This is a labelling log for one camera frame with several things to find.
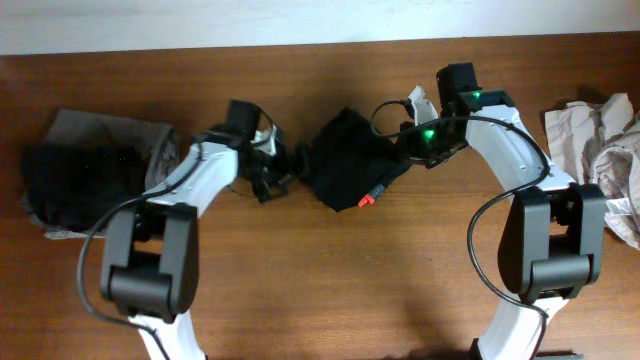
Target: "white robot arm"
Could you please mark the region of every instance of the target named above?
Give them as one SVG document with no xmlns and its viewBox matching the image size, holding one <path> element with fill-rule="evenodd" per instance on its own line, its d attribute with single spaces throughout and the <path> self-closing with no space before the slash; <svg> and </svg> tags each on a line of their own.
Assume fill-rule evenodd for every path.
<svg viewBox="0 0 640 360">
<path fill-rule="evenodd" d="M 404 129 L 422 129 L 398 140 L 413 162 L 431 168 L 469 145 L 482 155 L 505 191 L 540 177 L 545 171 L 542 152 L 523 138 L 523 134 L 531 136 L 504 91 L 478 87 L 471 63 L 449 65 L 438 72 L 437 80 L 443 117 L 484 117 L 509 127 L 472 119 L 462 122 L 466 127 L 460 122 L 447 123 L 446 119 L 439 123 L 435 108 L 418 86 L 405 103 L 414 123 Z M 584 285 L 598 278 L 605 200 L 597 186 L 579 186 L 544 157 L 549 169 L 546 177 L 535 189 L 510 197 L 513 204 L 498 251 L 498 265 L 508 289 L 503 293 L 542 309 L 548 322 Z M 552 239 L 552 221 L 568 225 L 567 233 Z M 545 319 L 536 311 L 501 300 L 489 328 L 474 340 L 470 357 L 530 359 L 542 336 L 542 321 Z"/>
<path fill-rule="evenodd" d="M 269 131 L 257 130 L 262 115 L 271 123 Z M 282 133 L 268 115 L 254 104 L 234 100 L 225 124 L 206 131 L 164 183 L 112 210 L 100 291 L 139 330 L 152 360 L 206 359 L 189 311 L 198 286 L 200 216 L 236 176 L 251 182 L 261 203 L 286 195 L 291 169 Z M 151 237 L 162 238 L 160 254 L 134 247 Z M 90 240 L 83 247 L 79 274 Z M 91 314 L 127 324 L 91 306 L 81 275 L 78 285 Z"/>
</svg>

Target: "crumpled fabric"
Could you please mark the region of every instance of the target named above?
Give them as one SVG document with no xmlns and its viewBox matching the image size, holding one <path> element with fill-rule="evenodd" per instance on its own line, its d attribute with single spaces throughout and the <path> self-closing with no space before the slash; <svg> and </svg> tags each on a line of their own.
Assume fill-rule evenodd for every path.
<svg viewBox="0 0 640 360">
<path fill-rule="evenodd" d="M 640 250 L 639 121 L 627 94 L 603 105 L 577 101 L 545 113 L 551 160 L 578 183 L 597 184 L 607 200 L 628 199 L 629 214 L 607 212 L 605 223 Z"/>
<path fill-rule="evenodd" d="M 173 126 L 135 119 L 60 109 L 49 129 L 44 144 L 94 149 L 100 145 L 132 146 L 147 162 L 145 190 L 154 188 L 179 165 L 179 137 Z M 47 224 L 33 211 L 27 196 L 21 200 L 31 222 L 46 230 L 49 239 L 86 236 Z"/>
</svg>

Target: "green led light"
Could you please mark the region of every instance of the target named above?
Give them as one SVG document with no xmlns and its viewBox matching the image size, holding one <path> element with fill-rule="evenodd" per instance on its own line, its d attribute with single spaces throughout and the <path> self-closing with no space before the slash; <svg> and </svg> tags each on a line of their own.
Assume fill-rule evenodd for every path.
<svg viewBox="0 0 640 360">
<path fill-rule="evenodd" d="M 431 140 L 431 138 L 432 138 L 432 137 L 433 137 L 433 135 L 435 135 L 435 134 L 436 134 L 435 130 L 426 130 L 426 131 L 424 132 L 424 137 L 425 137 L 427 140 Z"/>
</svg>

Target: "wooden table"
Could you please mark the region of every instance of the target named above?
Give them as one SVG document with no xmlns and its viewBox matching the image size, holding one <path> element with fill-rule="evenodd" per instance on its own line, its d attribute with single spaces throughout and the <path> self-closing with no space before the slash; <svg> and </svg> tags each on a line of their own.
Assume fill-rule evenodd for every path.
<svg viewBox="0 0 640 360">
<path fill-rule="evenodd" d="M 544 147 L 542 113 L 559 102 L 628 92 L 640 104 L 638 33 L 0 57 L 0 358 L 146 358 L 137 334 L 82 309 L 74 282 L 81 241 L 44 239 L 17 205 L 21 149 L 42 139 L 57 108 L 167 122 L 187 138 L 222 122 L 229 99 L 246 99 L 293 145 L 345 106 L 368 116 L 417 84 L 437 102 L 436 71 L 460 61 L 474 62 L 484 88 L 508 91 Z M 385 110 L 381 128 L 395 130 L 403 119 L 399 109 Z M 221 194 L 200 221 L 192 308 L 200 345 L 215 359 L 467 349 L 498 299 L 471 267 L 466 227 L 499 191 L 467 150 L 434 170 L 414 166 L 374 206 L 339 214 L 300 184 L 264 206 Z M 507 211 L 491 210 L 476 233 L 480 261 L 496 281 Z M 96 245 L 88 269 L 94 299 Z M 640 358 L 639 270 L 640 252 L 607 231 L 599 281 L 553 320 L 542 348 Z"/>
</svg>

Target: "crumpled white cloth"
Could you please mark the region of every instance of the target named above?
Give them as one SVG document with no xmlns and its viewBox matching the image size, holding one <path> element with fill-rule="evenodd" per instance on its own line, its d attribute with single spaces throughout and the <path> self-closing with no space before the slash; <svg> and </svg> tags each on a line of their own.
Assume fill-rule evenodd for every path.
<svg viewBox="0 0 640 360">
<path fill-rule="evenodd" d="M 551 160 L 578 183 L 598 184 L 614 200 L 610 204 L 627 199 L 620 200 L 629 203 L 626 213 L 609 211 L 605 222 L 640 250 L 639 121 L 640 112 L 634 119 L 627 94 L 615 94 L 604 105 L 578 101 L 545 113 Z"/>
</svg>

